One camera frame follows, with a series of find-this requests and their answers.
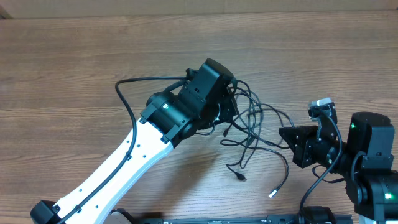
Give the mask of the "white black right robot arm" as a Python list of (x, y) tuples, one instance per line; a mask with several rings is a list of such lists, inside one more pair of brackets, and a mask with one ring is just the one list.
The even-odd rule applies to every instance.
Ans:
[(353, 113), (348, 138), (342, 141), (335, 113), (318, 112), (313, 118), (318, 125), (279, 129), (293, 162), (301, 168), (319, 164), (327, 173), (341, 175), (360, 216), (376, 223), (396, 221), (395, 129), (390, 119), (379, 113)]

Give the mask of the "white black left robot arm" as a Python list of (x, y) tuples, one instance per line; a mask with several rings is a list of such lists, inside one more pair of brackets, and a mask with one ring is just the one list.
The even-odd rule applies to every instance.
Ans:
[(237, 79), (222, 64), (206, 59), (198, 70), (147, 100), (140, 117), (130, 106), (132, 129), (118, 148), (75, 190), (57, 202), (41, 200), (30, 211), (34, 223), (134, 223), (115, 205), (161, 158), (177, 145), (238, 114)]

